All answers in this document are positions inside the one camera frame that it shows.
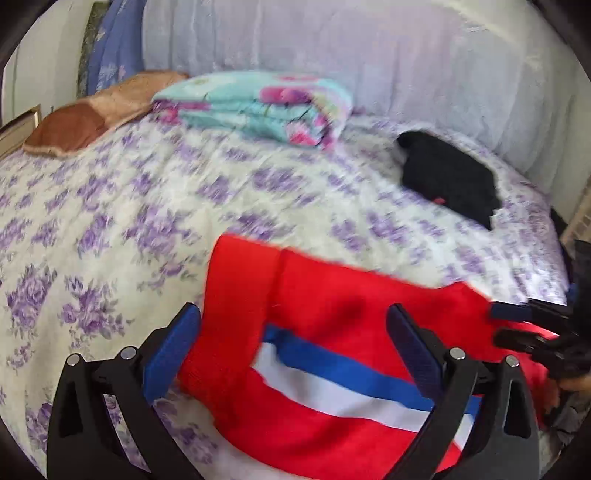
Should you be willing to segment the person's right hand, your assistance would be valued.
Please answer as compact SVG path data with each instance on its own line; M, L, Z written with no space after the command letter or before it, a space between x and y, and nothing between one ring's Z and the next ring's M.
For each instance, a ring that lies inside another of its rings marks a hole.
M560 394L562 392L578 392L582 395L590 395L591 378L589 375L579 378L570 378L562 380L549 379L546 385L544 396L544 412L550 413L560 404Z

